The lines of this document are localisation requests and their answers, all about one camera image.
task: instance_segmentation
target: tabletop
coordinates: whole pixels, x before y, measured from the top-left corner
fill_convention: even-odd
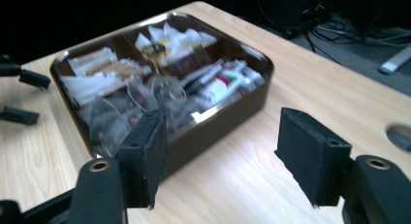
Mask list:
[[[283,107],[333,130],[353,146],[352,158],[386,158],[411,177],[411,153],[386,136],[393,123],[411,125],[411,97],[207,3],[170,12],[194,16],[256,48],[275,70],[263,109],[162,181],[153,210],[129,209],[130,223],[343,223],[343,200],[314,208],[273,153]],[[62,51],[23,67],[51,77],[50,65]],[[91,156],[56,84],[39,90],[2,78],[0,106],[40,113],[31,126],[0,121],[0,200],[28,210],[75,187]]]

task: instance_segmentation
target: tray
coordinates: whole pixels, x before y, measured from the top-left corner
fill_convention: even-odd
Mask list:
[[[167,74],[182,79],[187,74],[220,59],[240,60],[245,61],[249,68],[257,72],[263,82],[241,97],[231,96],[224,102],[200,113],[193,121],[170,134],[168,141],[173,154],[169,159],[165,177],[198,156],[264,106],[270,78],[274,72],[274,65],[269,58],[193,16],[184,13],[169,13],[131,25],[124,30],[109,34],[108,37],[90,41],[86,45],[70,48],[59,55],[50,67],[51,75],[77,124],[90,155],[98,157],[99,155],[93,150],[90,141],[89,128],[78,115],[78,111],[82,107],[70,97],[62,80],[65,76],[75,75],[69,60],[101,48],[110,48],[115,52],[118,60],[128,58],[139,62],[142,66],[152,67],[153,63],[143,57],[142,52],[135,46],[135,42],[140,34],[150,36],[148,27],[162,28],[166,23],[179,32],[193,29],[197,32],[207,33],[216,39],[213,44],[196,49],[164,66],[162,70],[167,71]],[[150,75],[142,76],[143,81],[147,81],[149,78]]]

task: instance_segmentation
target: light wood surface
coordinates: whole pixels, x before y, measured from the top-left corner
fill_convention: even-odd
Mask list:
[[[353,145],[352,158],[377,155],[411,177],[411,154],[385,134],[391,123],[411,125],[411,97],[206,3],[175,11],[256,48],[275,71],[263,110],[163,181],[154,210],[129,209],[130,223],[342,223],[343,200],[337,208],[313,208],[273,153],[282,107],[328,126]],[[58,53],[24,68],[50,77]],[[0,121],[0,200],[28,210],[73,188],[91,158],[54,82],[39,90],[2,78],[0,106],[6,105],[41,114],[32,126]]]

